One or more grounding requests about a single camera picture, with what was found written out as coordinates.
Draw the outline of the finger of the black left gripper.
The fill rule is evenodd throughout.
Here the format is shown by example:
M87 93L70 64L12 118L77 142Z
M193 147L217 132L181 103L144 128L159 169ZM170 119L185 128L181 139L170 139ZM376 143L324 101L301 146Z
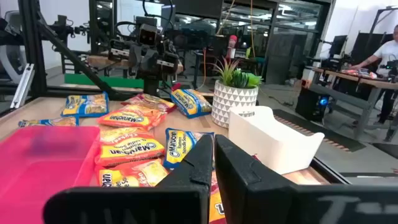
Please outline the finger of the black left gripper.
M158 76L158 61L159 53L156 50L148 49L143 59L143 71L145 76L156 80Z
M136 75L139 73L139 65L141 60L142 47L138 45L131 45L129 49L129 66Z

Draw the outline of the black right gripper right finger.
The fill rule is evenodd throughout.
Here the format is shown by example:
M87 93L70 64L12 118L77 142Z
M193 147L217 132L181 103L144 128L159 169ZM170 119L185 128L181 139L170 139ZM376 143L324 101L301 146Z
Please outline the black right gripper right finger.
M298 185L220 134L215 166L228 223L397 224L395 187Z

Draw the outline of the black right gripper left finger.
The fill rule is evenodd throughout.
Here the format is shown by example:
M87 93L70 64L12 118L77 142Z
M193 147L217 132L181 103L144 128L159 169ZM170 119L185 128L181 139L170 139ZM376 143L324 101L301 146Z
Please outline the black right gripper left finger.
M213 138L206 134L155 187L74 187L47 200L45 223L208 223Z

